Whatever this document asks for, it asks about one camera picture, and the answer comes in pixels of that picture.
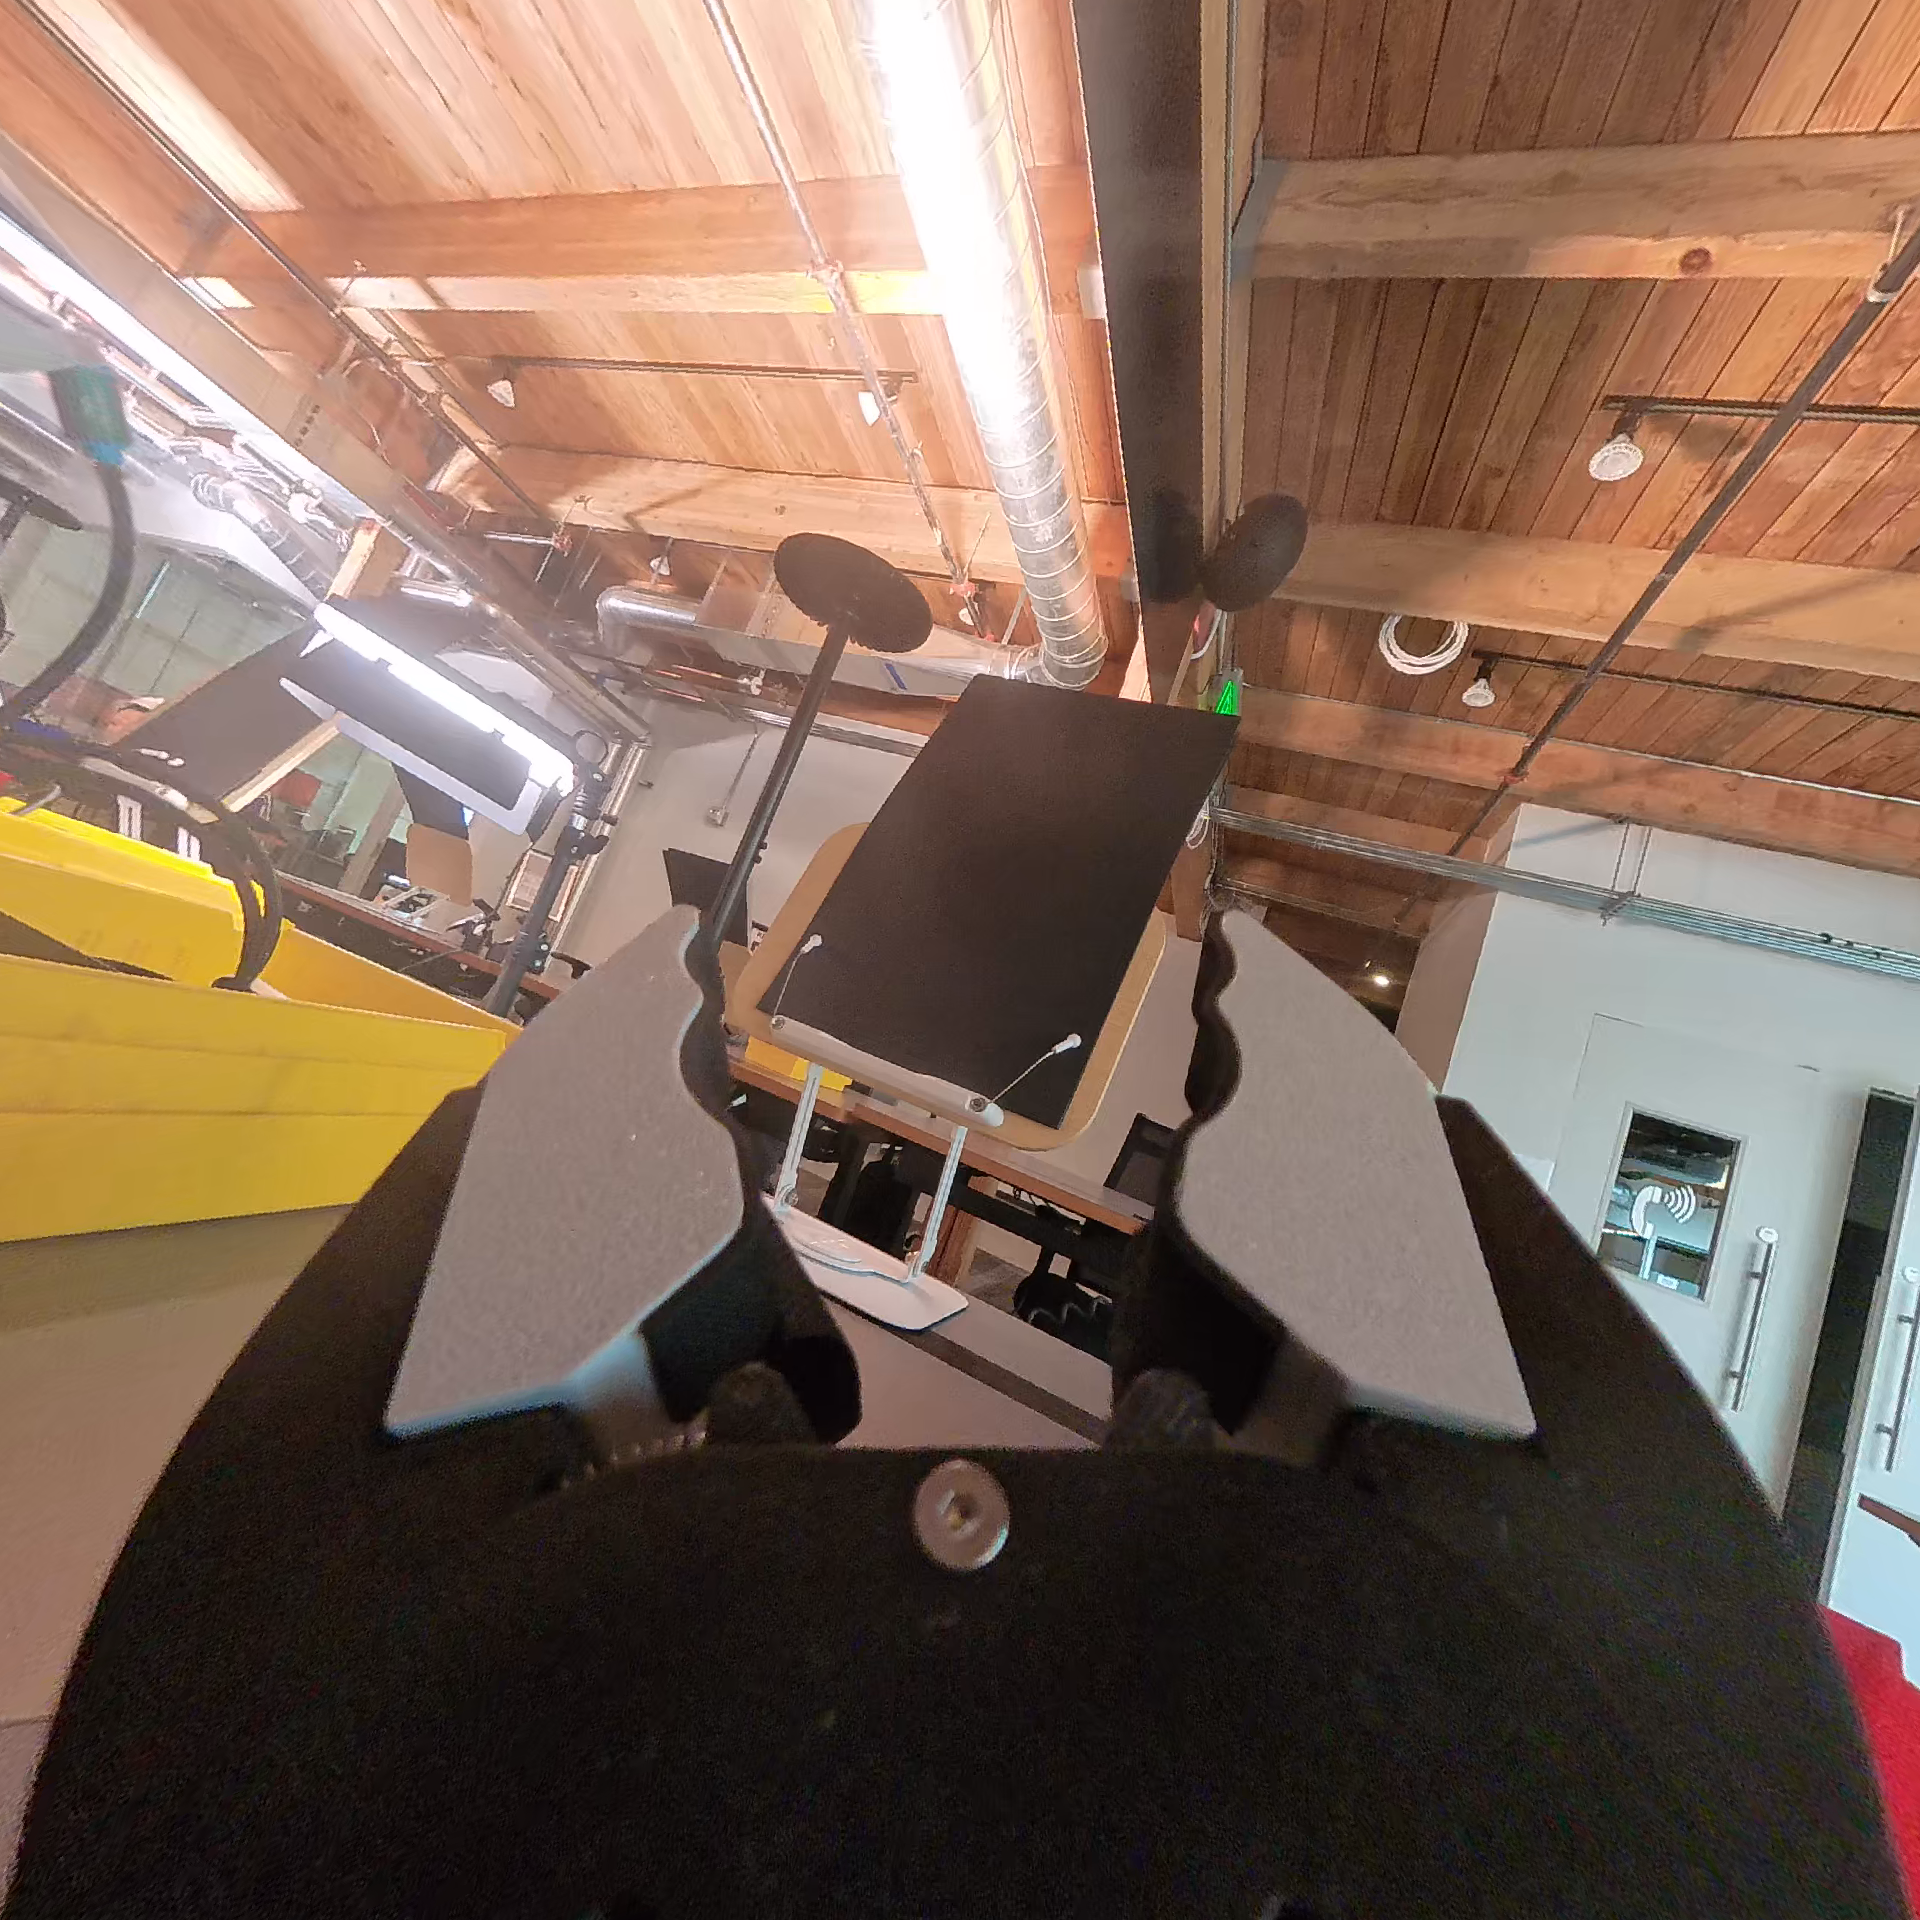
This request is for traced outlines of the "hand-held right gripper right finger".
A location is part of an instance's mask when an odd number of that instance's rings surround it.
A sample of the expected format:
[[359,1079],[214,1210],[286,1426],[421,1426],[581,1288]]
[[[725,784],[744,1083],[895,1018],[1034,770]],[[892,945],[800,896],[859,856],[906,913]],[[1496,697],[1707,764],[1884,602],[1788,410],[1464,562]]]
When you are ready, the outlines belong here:
[[1152,1369],[1232,1448],[1306,1466],[1351,1415],[1536,1433],[1427,1077],[1242,909],[1202,944],[1188,1108],[1152,1217]]

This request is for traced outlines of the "yellow plastic bin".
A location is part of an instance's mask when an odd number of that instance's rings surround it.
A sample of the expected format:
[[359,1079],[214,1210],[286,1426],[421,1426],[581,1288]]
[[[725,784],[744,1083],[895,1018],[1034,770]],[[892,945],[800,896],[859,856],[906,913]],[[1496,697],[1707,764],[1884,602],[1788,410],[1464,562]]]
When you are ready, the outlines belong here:
[[2,1239],[349,1206],[520,1034],[299,927],[268,985],[8,955]]
[[283,936],[283,889],[239,823],[197,826],[197,856],[6,800],[6,917],[111,969],[251,991]]

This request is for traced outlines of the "red plastic bin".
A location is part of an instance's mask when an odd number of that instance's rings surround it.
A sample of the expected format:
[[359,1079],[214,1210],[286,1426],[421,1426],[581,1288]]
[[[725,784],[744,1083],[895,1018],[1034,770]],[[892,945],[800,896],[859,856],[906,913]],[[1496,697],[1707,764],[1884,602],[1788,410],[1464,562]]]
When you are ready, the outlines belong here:
[[1836,1644],[1879,1778],[1908,1909],[1917,1915],[1917,1685],[1908,1679],[1896,1640],[1828,1606],[1818,1611]]

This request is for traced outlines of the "wooden desk black legs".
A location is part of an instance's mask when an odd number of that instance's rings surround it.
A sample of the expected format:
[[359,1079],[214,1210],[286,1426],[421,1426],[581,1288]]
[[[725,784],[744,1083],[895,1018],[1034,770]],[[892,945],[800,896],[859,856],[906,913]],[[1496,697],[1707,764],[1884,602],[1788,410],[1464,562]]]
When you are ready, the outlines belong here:
[[[733,1063],[735,1112],[789,1134],[805,1063]],[[800,1166],[800,1214],[910,1261],[922,1246],[950,1120],[823,1077]],[[1104,1352],[1129,1241],[1149,1197],[1073,1179],[991,1130],[969,1130],[927,1274],[1088,1355]]]

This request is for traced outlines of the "black light stand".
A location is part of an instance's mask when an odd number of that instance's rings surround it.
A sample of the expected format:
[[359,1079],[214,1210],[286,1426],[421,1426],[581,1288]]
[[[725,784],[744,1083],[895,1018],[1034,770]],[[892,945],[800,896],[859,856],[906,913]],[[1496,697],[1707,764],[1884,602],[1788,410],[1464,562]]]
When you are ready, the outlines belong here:
[[481,1000],[485,1014],[513,1021],[526,980],[545,969],[557,936],[557,909],[565,887],[604,844],[611,784],[628,757],[628,745],[630,743],[625,741],[608,748],[595,769],[581,770],[565,804],[557,808],[547,867],[536,880],[535,896],[521,913],[513,940],[505,949],[505,955],[496,963],[491,987]]

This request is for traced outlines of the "door window with phone sign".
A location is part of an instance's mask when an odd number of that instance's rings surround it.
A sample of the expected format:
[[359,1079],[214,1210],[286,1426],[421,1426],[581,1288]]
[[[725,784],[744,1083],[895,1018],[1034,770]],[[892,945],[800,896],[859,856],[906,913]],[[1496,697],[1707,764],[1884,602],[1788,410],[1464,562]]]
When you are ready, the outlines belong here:
[[1627,1108],[1597,1217],[1618,1280],[1704,1300],[1739,1169],[1739,1137]]

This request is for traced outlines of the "wood-framed black board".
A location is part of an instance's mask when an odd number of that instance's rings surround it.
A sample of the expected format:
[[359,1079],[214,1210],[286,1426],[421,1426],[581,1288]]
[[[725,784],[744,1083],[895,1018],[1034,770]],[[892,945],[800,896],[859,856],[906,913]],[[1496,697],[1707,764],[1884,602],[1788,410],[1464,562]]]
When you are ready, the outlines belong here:
[[1014,1148],[1085,1134],[1238,720],[973,678],[825,841],[726,995],[742,1034]]

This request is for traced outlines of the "studio light panel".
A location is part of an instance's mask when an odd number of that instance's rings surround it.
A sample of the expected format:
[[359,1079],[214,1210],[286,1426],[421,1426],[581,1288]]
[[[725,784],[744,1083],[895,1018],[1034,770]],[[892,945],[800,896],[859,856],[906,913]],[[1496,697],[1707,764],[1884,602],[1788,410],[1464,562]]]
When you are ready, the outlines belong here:
[[331,595],[292,638],[278,683],[468,815],[539,838],[576,793],[581,756],[570,732],[460,667],[473,613],[406,594]]

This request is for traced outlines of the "black flag panel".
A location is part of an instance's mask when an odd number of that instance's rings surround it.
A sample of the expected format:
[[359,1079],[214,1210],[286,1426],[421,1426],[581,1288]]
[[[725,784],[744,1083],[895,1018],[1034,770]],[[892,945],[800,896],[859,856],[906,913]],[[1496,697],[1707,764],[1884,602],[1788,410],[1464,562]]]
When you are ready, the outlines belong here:
[[283,683],[310,638],[300,626],[166,702],[124,732],[115,752],[230,813],[255,804],[338,736],[326,707],[304,705]]

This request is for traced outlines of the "black pole with round disc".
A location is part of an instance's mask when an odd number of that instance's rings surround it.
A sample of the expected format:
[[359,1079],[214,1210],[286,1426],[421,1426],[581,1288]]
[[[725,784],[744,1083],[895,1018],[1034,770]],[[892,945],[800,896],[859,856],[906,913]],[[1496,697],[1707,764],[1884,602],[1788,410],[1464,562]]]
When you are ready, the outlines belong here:
[[774,561],[778,588],[813,625],[825,630],[825,643],[806,674],[778,756],[748,813],[748,827],[725,869],[716,896],[705,909],[701,932],[710,955],[716,955],[733,924],[744,919],[753,869],[847,644],[876,656],[906,656],[919,651],[931,635],[931,610],[910,577],[851,539],[792,535],[780,539]]

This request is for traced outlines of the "metal conduit pipe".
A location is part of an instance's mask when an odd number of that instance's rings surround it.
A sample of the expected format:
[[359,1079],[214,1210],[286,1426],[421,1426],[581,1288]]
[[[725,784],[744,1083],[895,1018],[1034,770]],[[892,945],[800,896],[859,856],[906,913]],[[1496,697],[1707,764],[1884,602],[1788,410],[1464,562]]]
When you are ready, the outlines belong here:
[[1618,622],[1613,625],[1611,635],[1603,640],[1597,657],[1581,671],[1575,683],[1550,709],[1539,729],[1534,729],[1526,738],[1526,745],[1519,750],[1513,764],[1500,773],[1499,784],[1494,786],[1494,793],[1499,800],[1505,800],[1512,790],[1517,790],[1519,781],[1526,773],[1532,773],[1536,757],[1544,756],[1544,748],[1561,736],[1561,729],[1573,716],[1573,712],[1591,697],[1597,683],[1618,657],[1618,652],[1632,640],[1640,638],[1645,622],[1667,595],[1671,585],[1704,552],[1704,545],[1734,512],[1742,497],[1752,489],[1752,484],[1758,481],[1762,468],[1767,468],[1770,458],[1780,450],[1788,434],[1803,425],[1806,413],[1819,401],[1821,391],[1842,371],[1842,365],[1860,346],[1860,342],[1879,326],[1884,310],[1902,299],[1917,268],[1917,225],[1908,223],[1908,225],[1900,225],[1896,232],[1900,232],[1900,242],[1893,252],[1888,254],[1879,275],[1869,283],[1869,287],[1860,293],[1847,318],[1838,326],[1832,342],[1818,354],[1818,360],[1801,376],[1801,380],[1774,408],[1774,413],[1766,418],[1762,428],[1758,431],[1758,440],[1739,458],[1737,468],[1717,486],[1710,504],[1694,517],[1694,522],[1686,526],[1677,545],[1667,552],[1667,558],[1650,575],[1650,584],[1618,617]]

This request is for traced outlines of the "black door post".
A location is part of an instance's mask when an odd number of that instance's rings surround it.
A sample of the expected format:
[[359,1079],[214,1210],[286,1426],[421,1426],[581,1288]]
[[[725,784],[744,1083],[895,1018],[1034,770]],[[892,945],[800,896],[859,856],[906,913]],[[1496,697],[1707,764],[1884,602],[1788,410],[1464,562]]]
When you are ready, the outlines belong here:
[[1814,1559],[1825,1553],[1836,1518],[1855,1381],[1902,1191],[1911,1120],[1909,1095],[1879,1089],[1865,1095],[1788,1481],[1788,1523]]

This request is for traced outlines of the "rectangular metal duct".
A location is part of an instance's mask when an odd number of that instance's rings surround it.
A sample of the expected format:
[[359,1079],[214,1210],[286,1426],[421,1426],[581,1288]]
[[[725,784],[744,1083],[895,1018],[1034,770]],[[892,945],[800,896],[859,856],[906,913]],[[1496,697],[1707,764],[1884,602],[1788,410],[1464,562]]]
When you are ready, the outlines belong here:
[[[606,588],[595,599],[595,625],[615,657],[642,665],[693,665],[764,680],[774,674],[805,678],[825,644],[825,630],[774,581],[721,572],[697,604],[637,585]],[[882,656],[851,643],[836,683],[890,698],[953,702],[972,680],[1022,680],[1035,676],[1039,644],[977,640],[933,625],[924,644]]]

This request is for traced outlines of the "silver spiral duct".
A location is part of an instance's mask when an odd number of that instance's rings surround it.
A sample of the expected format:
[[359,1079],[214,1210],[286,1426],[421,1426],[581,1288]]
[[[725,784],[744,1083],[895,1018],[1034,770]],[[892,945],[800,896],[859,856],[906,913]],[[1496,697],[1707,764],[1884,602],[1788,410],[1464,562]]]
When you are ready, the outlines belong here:
[[859,44],[941,299],[981,461],[1035,619],[1026,676],[1085,691],[1107,661],[1052,367],[1044,232],[985,3],[863,3]]

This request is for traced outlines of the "black ceiling post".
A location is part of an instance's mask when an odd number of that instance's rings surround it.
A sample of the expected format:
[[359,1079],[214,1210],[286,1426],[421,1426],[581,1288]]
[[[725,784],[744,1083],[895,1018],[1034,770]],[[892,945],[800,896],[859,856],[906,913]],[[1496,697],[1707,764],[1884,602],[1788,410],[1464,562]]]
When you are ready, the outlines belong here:
[[1202,8],[1073,3],[1136,581],[1154,490],[1202,509]]

